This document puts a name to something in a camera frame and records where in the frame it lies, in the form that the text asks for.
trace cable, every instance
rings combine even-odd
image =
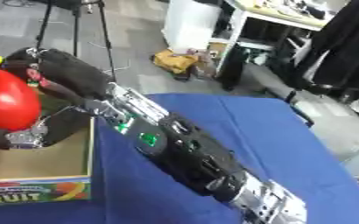
[[[30,0],[3,0],[3,4],[10,7],[30,7],[34,5]]]

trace blue tablecloth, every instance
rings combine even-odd
[[[151,97],[208,130],[262,179],[300,196],[309,224],[359,223],[359,185],[282,101],[204,94]],[[100,121],[95,199],[0,206],[0,223],[240,223],[237,211],[176,183]]]

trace tripod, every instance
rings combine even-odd
[[[40,27],[39,35],[37,36],[37,45],[36,45],[37,49],[39,49],[42,46],[46,28],[49,23],[50,14],[52,13],[53,1],[54,0],[47,0],[45,17],[43,18],[43,23]],[[104,5],[103,0],[94,0],[92,2],[88,1],[87,3],[83,3],[81,0],[77,0],[77,3],[74,3],[74,8],[73,8],[73,14],[74,14],[74,57],[78,56],[77,44],[79,42],[79,27],[80,27],[79,21],[80,21],[80,16],[81,16],[81,7],[86,4],[88,4],[88,5],[97,4],[98,5],[99,12],[101,14],[101,23],[102,23],[102,28],[103,28],[104,42],[105,42],[106,49],[107,49],[108,56],[109,56],[112,80],[116,81],[115,69],[114,69],[114,64],[113,64],[113,56],[111,53],[112,46],[111,46],[111,42],[109,40],[109,32],[108,32],[108,27],[107,27],[107,23],[106,23],[106,17],[104,14],[104,6],[105,5]]]

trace shelf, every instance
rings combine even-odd
[[[229,40],[226,38],[211,38],[209,40],[210,43],[222,43],[222,44],[228,44]],[[238,45],[241,47],[248,47],[253,49],[260,49],[265,51],[272,51],[274,49],[273,45],[256,41],[254,39],[248,39],[248,38],[240,38],[238,39]]]

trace fruit box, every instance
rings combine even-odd
[[[0,150],[0,205],[90,199],[94,119],[39,150]]]

